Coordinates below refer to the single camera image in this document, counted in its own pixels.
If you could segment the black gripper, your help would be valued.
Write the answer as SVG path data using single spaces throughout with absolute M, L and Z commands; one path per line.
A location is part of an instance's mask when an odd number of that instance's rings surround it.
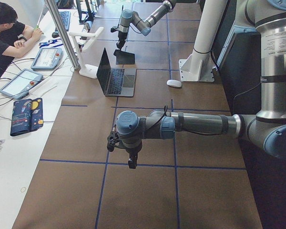
M 141 151 L 141 149 L 142 143 L 140 143 L 135 148 L 126 148 L 126 152 L 129 153 L 128 166 L 130 169 L 136 169 L 138 153 Z
M 127 33 L 119 31 L 118 32 L 118 42 L 116 43 L 116 46 L 118 49 L 122 49 L 123 46 L 125 45 L 127 39 Z

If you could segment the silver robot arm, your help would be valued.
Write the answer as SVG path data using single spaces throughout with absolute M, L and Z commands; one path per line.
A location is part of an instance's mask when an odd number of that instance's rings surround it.
M 239 0 L 233 31 L 261 34 L 261 110 L 256 115 L 189 114 L 154 110 L 121 112 L 107 149 L 125 149 L 136 168 L 143 139 L 170 139 L 177 131 L 243 138 L 269 155 L 286 158 L 286 0 Z
M 111 28 L 111 32 L 118 31 L 118 42 L 116 44 L 117 48 L 121 50 L 125 45 L 131 24 L 133 24 L 142 35 L 147 36 L 151 32 L 151 28 L 164 15 L 174 10 L 175 5 L 175 0 L 164 0 L 162 5 L 144 20 L 136 11 L 129 9 L 122 10 L 118 25 Z

